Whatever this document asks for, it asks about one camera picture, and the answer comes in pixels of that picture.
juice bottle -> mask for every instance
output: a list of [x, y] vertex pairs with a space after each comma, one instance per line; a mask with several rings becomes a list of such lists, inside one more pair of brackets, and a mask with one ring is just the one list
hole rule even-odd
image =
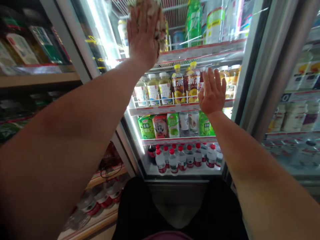
[[162, 105], [172, 104], [172, 92], [171, 92], [171, 81], [169, 75], [166, 72], [162, 72], [160, 75], [160, 94]]
[[187, 72], [188, 102], [199, 102], [198, 88], [200, 83], [200, 71], [196, 69], [197, 62], [190, 63], [190, 70]]
[[174, 103], [181, 104], [186, 103], [187, 99], [187, 89], [186, 89], [186, 82], [185, 79], [180, 72], [180, 64], [174, 65], [174, 69], [176, 70], [175, 73], [172, 74], [172, 86], [173, 86], [173, 95], [175, 97]]
[[150, 105], [151, 106], [160, 105], [159, 81], [156, 79], [155, 74], [148, 74], [148, 78], [150, 79], [148, 82], [148, 93], [150, 98]]

refrigerator door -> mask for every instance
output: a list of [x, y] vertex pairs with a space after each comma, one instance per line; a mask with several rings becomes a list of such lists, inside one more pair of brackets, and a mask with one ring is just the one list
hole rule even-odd
[[[283, 24], [279, 29], [271, 25], [270, 16], [288, 10], [289, 5], [295, 8], [297, 1], [290, 1], [290, 4], [289, 1], [274, 3], [270, 0], [155, 2], [163, 10], [161, 26], [166, 29], [164, 48], [156, 65], [138, 82], [117, 128], [117, 136], [133, 169], [146, 181], [206, 182], [212, 176], [223, 177], [227, 173], [223, 153], [210, 123], [199, 112], [197, 93], [202, 82], [199, 71], [218, 68], [221, 76], [226, 78], [223, 111], [240, 124], [246, 100], [251, 98], [249, 86], [256, 71], [258, 53], [266, 58], [272, 53], [270, 49], [260, 47], [263, 44], [267, 46], [270, 43], [267, 40], [274, 38], [277, 31], [287, 31], [283, 25], [288, 19], [291, 20], [292, 14], [281, 15], [278, 23]], [[135, 1], [57, 0], [56, 3], [91, 78], [116, 67], [129, 57], [127, 6], [134, 5]], [[272, 43], [273, 47], [278, 46], [277, 42]], [[196, 67], [187, 70], [191, 63]], [[174, 75], [174, 66], [182, 73], [178, 79]], [[114, 99], [106, 104], [116, 102], [117, 99]], [[157, 145], [162, 154], [167, 147], [169, 150], [174, 148], [178, 157], [182, 154], [179, 146], [186, 153], [187, 145], [195, 151], [196, 143], [200, 144], [201, 157], [195, 161], [189, 155], [189, 167], [184, 157], [176, 162], [170, 160], [170, 164], [167, 162], [169, 168], [163, 168], [161, 161], [157, 165]], [[211, 144], [216, 146], [217, 159], [206, 157], [206, 149]]]

right hand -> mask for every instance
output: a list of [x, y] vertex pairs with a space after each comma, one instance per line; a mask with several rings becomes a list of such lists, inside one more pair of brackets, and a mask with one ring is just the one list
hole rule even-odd
[[226, 100], [226, 79], [221, 79], [217, 69], [203, 72], [204, 87], [201, 88], [198, 97], [201, 111], [207, 116], [213, 112], [220, 112]]

wooden shelf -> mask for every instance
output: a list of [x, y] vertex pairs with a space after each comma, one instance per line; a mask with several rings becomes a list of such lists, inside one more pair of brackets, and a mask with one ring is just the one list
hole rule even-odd
[[[122, 165], [121, 170], [116, 169], [116, 170], [113, 170], [112, 172], [109, 172], [108, 175], [109, 175], [110, 177], [109, 177], [108, 179], [110, 180], [110, 179], [115, 178], [115, 177], [117, 177], [117, 176], [120, 176], [120, 175], [122, 175], [122, 174], [124, 174], [124, 173], [126, 173], [126, 172], [127, 172], [126, 167], [125, 167], [124, 165]], [[89, 184], [87, 185], [86, 189], [92, 188], [92, 187], [94, 187], [94, 186], [96, 186], [96, 185], [98, 185], [98, 184], [100, 184], [100, 183], [105, 182], [105, 181], [106, 181], [106, 179], [105, 179], [105, 178], [102, 178], [102, 177], [100, 177], [100, 176], [98, 176], [98, 177], [96, 177], [96, 178], [93, 178], [93, 179], [91, 179], [91, 181], [90, 181]]]
[[70, 81], [80, 81], [79, 75], [76, 72], [70, 72], [39, 75], [1, 76], [0, 88]]

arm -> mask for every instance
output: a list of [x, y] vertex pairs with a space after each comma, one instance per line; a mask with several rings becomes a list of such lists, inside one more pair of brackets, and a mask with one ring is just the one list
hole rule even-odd
[[320, 207], [252, 136], [221, 111], [226, 82], [204, 73], [201, 110], [216, 133], [254, 239], [320, 239]]
[[57, 239], [139, 78], [156, 62], [157, 15], [128, 21], [129, 60], [46, 107], [0, 149], [1, 216], [12, 239]]

